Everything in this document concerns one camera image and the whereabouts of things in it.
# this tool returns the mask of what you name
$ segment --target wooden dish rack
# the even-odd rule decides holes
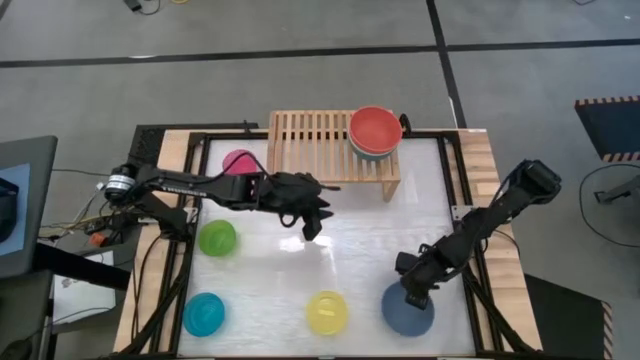
[[[347,139],[353,110],[273,111],[267,170],[310,173],[322,184],[380,183],[389,202],[400,183],[398,152],[380,161],[359,158]]]

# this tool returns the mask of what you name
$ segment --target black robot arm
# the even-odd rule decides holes
[[[498,226],[527,206],[550,202],[560,191],[560,181],[560,177],[539,160],[525,160],[503,182],[501,188],[508,183],[506,191],[501,196],[496,194],[488,207],[470,211],[456,224],[451,235],[442,237],[433,246],[422,244],[418,256],[399,253],[395,270],[407,290],[406,302],[425,309],[429,291],[465,269],[476,242],[488,238]]]
[[[164,236],[186,241],[189,233],[187,213],[172,208],[153,195],[153,191],[184,194],[211,199],[218,205],[235,210],[255,210],[278,214],[283,226],[293,226],[299,218],[307,240],[313,240],[322,229],[321,220],[333,215],[322,210],[329,203],[319,195],[325,187],[310,174],[259,172],[243,175],[221,173],[214,177],[160,170],[151,165],[125,164],[113,169],[105,196],[114,207],[134,206],[158,220]],[[285,223],[284,217],[292,220]]]

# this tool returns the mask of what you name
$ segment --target stacked bowls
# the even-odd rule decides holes
[[[359,157],[378,161],[396,149],[402,140],[402,127],[389,110],[367,106],[353,114],[347,134],[353,151]]]

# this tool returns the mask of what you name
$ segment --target floor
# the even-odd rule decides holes
[[[428,0],[430,13],[421,0],[161,1],[142,16],[120,0],[0,0],[0,141],[53,134],[56,167],[109,172],[138,124],[265,126],[272,109],[381,104],[415,127],[487,128],[501,174],[539,158],[563,178],[552,204],[514,221],[525,272],[611,302],[615,358],[640,353],[640,250],[582,223],[578,186],[602,163],[573,111],[576,99],[640,94],[640,2]],[[342,50],[286,52],[324,48]],[[590,179],[585,212],[640,245],[638,204],[590,196],[632,170]],[[56,173],[44,222],[72,218],[97,181]],[[62,335],[57,358],[108,353],[117,319]]]

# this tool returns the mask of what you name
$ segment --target green bowl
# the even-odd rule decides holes
[[[200,230],[198,245],[209,256],[228,255],[236,247],[236,230],[228,221],[214,220]]]

